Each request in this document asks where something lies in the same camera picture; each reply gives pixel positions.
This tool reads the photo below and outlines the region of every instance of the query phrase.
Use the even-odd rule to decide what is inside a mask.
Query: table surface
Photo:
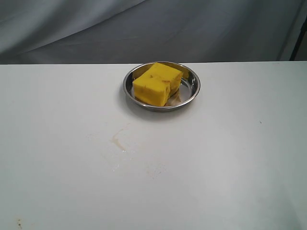
[[[165,114],[134,64],[0,66],[0,229],[307,229],[307,62],[186,65]]]

